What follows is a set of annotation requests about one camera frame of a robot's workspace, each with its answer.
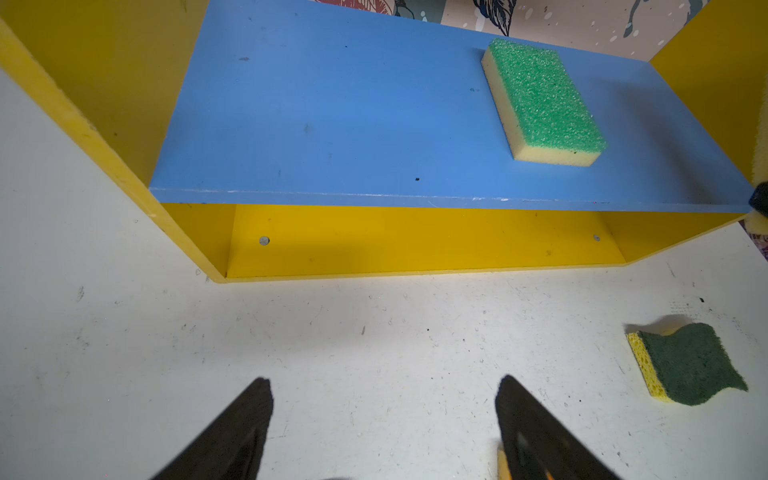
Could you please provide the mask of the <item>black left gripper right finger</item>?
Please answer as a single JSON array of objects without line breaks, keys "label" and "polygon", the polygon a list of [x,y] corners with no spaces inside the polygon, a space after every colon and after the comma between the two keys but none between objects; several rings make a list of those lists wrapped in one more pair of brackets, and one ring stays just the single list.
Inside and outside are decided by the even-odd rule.
[{"label": "black left gripper right finger", "polygon": [[510,375],[499,384],[495,410],[511,479],[617,477]]}]

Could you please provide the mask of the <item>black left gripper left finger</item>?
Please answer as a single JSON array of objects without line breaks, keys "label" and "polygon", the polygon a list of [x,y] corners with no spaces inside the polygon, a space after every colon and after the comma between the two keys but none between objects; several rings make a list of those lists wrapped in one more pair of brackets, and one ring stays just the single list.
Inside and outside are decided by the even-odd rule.
[{"label": "black left gripper left finger", "polygon": [[273,409],[270,381],[255,379],[154,479],[255,479]]}]

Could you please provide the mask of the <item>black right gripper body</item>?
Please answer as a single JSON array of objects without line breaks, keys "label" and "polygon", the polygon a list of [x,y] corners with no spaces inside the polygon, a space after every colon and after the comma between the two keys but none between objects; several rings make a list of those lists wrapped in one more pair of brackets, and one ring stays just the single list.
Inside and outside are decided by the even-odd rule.
[{"label": "black right gripper body", "polygon": [[761,182],[755,187],[749,199],[750,207],[763,217],[768,217],[768,182]]}]

